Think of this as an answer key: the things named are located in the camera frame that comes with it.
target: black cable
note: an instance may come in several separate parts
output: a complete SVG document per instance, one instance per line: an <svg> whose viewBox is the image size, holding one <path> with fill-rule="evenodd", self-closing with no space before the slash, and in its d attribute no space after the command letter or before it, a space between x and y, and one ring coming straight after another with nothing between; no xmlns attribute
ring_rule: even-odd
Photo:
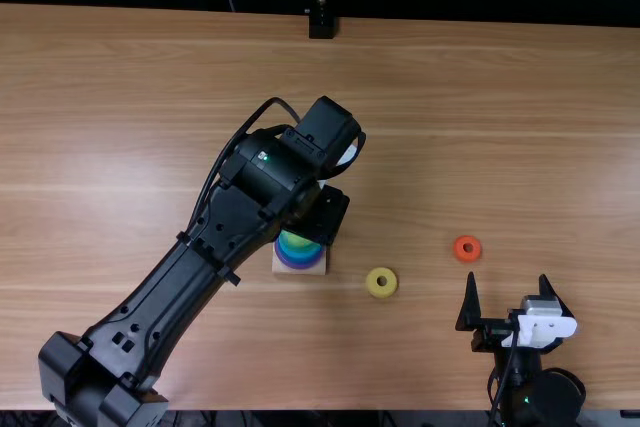
<svg viewBox="0 0 640 427"><path fill-rule="evenodd" d="M504 388L505 385L507 385L507 380L509 378L509 371L511 370L511 366L513 365L513 358L515 357L516 350L518 349L518 334L520 333L520 324L517 320L514 320L514 322L515 326L513 328L513 338L511 340L511 350L509 351L509 358L507 359L507 365L504 368L504 372L502 372L502 375L500 376L500 383L498 384L496 397L493 399L493 403L491 404L491 413L489 414L487 427L493 427L493 423L496 420L498 405L500 405L500 401L502 400L502 394L504 393Z"/></svg>
<svg viewBox="0 0 640 427"><path fill-rule="evenodd" d="M251 126L255 124L256 121L262 116L262 114L264 114L266 110L274 104L278 104L282 106L282 108L284 108L284 110L286 110L287 113L289 113L289 115L293 117L293 120L295 120L297 123L300 122L300 116L296 113L293 107L287 104L280 97L271 97L269 100L264 102L260 107L258 107L258 110L256 110L251 115L251 117L249 117L246 120L246 122L242 124L242 126L236 131L236 133L233 134L231 139L229 139L229 142L227 142L227 144L224 146L222 151L220 151L220 154L218 155L218 158L214 162L213 167L211 167L211 171L207 176L207 180L205 180L204 185L202 186L202 190L198 195L198 200L196 201L196 205L193 208L193 213L191 214L191 219L189 220L188 228L193 226L193 223L195 222L198 215L200 214L200 211L203 205L205 205L206 200L209 197L209 192L211 190L211 186L213 185L213 181L218 175L218 171L220 170L220 167L222 167L222 164L224 163L224 161L227 160L227 157L231 155L231 153L233 152L233 149L236 148L236 146L240 143L240 141L243 140L244 135L251 128Z"/></svg>
<svg viewBox="0 0 640 427"><path fill-rule="evenodd" d="M485 413L485 414L487 414L487 417L490 417L490 416L491 416L491 414L489 413L489 411L488 411L488 410L485 410L485 411L484 411L484 413ZM494 420L494 421L493 421L493 425L494 425L495 427L502 427L502 426L500 425L500 422L498 422L497 420Z"/></svg>
<svg viewBox="0 0 640 427"><path fill-rule="evenodd" d="M384 427L385 420L389 421L389 423L391 424L391 427L398 427L395 420L393 420L393 417L391 417L391 413L388 410L382 411L382 427Z"/></svg>
<svg viewBox="0 0 640 427"><path fill-rule="evenodd" d="M494 367L489 374L489 379L487 380L487 395L489 396L489 402L493 405L493 395L491 395L491 389L493 388L493 382L496 380L496 368Z"/></svg>

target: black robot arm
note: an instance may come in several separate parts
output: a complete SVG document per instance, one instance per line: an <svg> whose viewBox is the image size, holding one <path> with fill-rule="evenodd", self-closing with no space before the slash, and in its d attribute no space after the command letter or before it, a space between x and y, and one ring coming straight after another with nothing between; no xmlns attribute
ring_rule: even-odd
<svg viewBox="0 0 640 427"><path fill-rule="evenodd" d="M82 337L57 332L40 351L42 390L61 417L82 427L156 424L168 402L152 390L154 383L222 284L239 283L236 268L283 228L333 241L349 199L318 181L345 169L336 164L356 139L359 153L360 126L326 97L295 129L234 136L188 228L147 278Z"/></svg>
<svg viewBox="0 0 640 427"><path fill-rule="evenodd" d="M520 309L510 309L507 319L482 317L475 277L469 273L456 330L473 331L473 352L494 355L487 384L492 403L487 427L575 425L586 399L584 384L567 370L543 370L540 356L559 347L576 327L573 314L545 275L539 278L539 295L525 296ZM500 423L495 420L498 411Z"/></svg>

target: black stand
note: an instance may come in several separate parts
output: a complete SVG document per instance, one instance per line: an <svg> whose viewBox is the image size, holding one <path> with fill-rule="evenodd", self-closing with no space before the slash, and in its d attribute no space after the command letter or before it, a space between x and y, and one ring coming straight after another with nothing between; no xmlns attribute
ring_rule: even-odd
<svg viewBox="0 0 640 427"><path fill-rule="evenodd" d="M317 0L309 11L309 38L333 39L338 33L338 18L327 6L327 0Z"/></svg>

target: white device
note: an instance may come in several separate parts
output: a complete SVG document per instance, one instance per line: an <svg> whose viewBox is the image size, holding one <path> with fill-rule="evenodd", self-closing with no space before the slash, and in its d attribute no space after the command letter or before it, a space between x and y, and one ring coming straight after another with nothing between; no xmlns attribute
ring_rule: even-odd
<svg viewBox="0 0 640 427"><path fill-rule="evenodd" d="M520 333L518 347L544 349L556 339L571 337L578 327L573 317L562 316L558 300L525 298L522 308L525 315L518 315ZM503 347L511 347L513 333L502 341Z"/></svg>

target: wood grain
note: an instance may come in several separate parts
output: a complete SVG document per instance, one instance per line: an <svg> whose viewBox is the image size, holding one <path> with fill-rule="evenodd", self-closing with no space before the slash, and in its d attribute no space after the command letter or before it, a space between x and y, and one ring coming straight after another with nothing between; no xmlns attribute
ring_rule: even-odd
<svg viewBox="0 0 640 427"><path fill-rule="evenodd" d="M330 274L255 254L169 360L173 408L487 408L492 359L453 328L461 234L487 315L546 273L580 333L545 365L588 408L639 408L639 78L638 30L343 19L325 42L304 17L0 6L0 409L50 408L42 344L144 278L260 102L325 94L369 136L335 181ZM379 266L386 301L364 288Z"/></svg>

